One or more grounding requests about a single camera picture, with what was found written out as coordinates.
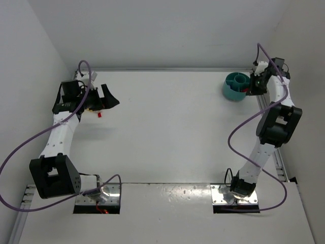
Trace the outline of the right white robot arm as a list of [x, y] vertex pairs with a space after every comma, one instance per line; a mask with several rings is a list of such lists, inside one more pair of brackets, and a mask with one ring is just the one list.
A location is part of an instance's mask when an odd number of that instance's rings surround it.
[[303, 114], [290, 97], [290, 74], [283, 69], [282, 58], [255, 62], [250, 75], [249, 96], [270, 95], [270, 108], [263, 112], [256, 128], [256, 144], [245, 165], [233, 177], [230, 191], [238, 197], [249, 197], [271, 154], [289, 142]]

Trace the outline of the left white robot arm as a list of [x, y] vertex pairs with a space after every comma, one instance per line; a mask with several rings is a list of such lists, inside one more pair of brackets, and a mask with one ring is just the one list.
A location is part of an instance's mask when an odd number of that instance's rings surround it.
[[100, 112], [111, 109], [119, 101], [106, 84], [103, 97], [92, 87], [86, 92], [82, 81], [62, 82], [52, 108], [54, 129], [40, 156], [31, 160], [29, 169], [42, 199], [78, 194], [99, 186], [96, 175], [81, 175], [70, 159], [74, 132], [85, 110]]

